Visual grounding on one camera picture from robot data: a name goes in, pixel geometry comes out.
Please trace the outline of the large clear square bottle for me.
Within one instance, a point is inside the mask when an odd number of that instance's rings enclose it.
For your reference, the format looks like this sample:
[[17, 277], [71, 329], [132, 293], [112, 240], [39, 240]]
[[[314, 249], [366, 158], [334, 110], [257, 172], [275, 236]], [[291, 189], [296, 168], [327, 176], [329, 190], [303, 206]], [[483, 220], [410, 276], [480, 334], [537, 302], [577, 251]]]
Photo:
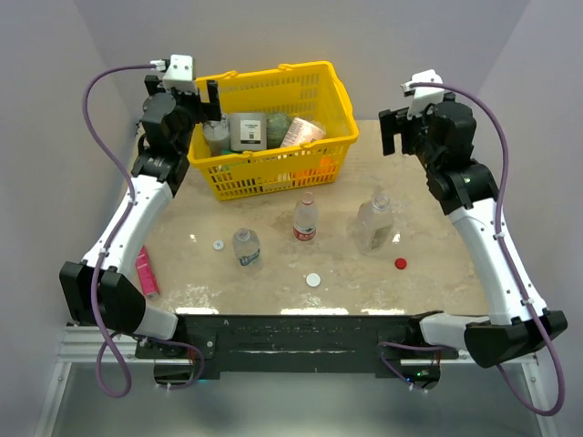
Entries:
[[394, 225], [391, 200], [384, 193], [372, 196], [359, 207], [356, 220], [358, 250], [368, 253], [379, 249], [387, 241]]

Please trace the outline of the white bottle cap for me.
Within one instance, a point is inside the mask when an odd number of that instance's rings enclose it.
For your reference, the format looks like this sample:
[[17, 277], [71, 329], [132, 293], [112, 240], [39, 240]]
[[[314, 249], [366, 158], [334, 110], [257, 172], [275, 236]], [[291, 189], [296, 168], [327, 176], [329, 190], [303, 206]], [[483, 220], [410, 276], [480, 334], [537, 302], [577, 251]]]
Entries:
[[322, 279], [319, 274], [313, 272], [306, 276], [306, 284], [311, 288], [318, 287], [322, 282]]

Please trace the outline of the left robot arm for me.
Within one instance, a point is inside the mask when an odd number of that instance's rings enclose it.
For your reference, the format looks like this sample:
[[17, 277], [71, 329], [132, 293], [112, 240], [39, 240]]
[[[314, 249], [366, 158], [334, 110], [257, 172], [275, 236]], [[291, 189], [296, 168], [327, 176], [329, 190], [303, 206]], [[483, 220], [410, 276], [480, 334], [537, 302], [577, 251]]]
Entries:
[[156, 76], [145, 78], [148, 98], [140, 123], [138, 156], [128, 192], [103, 234], [81, 261], [66, 262], [59, 280], [74, 322], [157, 338], [169, 357], [182, 355], [189, 335], [177, 315], [150, 306], [130, 276], [148, 234], [169, 205], [189, 169], [190, 139], [197, 124], [221, 118], [218, 84], [207, 80], [208, 100]]

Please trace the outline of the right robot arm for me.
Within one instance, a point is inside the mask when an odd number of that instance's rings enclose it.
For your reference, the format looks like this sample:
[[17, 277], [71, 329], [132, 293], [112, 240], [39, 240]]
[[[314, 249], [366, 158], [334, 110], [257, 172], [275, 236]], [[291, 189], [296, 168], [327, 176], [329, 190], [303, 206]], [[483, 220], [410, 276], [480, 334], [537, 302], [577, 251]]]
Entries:
[[468, 351], [490, 368], [539, 351], [545, 335], [555, 339], [564, 332], [564, 312], [550, 310], [538, 295], [505, 219], [496, 216], [498, 186], [489, 168], [472, 157], [472, 109], [445, 93], [423, 107], [386, 109], [379, 122], [384, 155], [395, 152], [399, 136], [403, 153], [420, 161], [430, 193], [468, 249], [488, 305], [485, 316], [425, 314], [405, 336], [408, 351], [424, 358], [446, 346]]

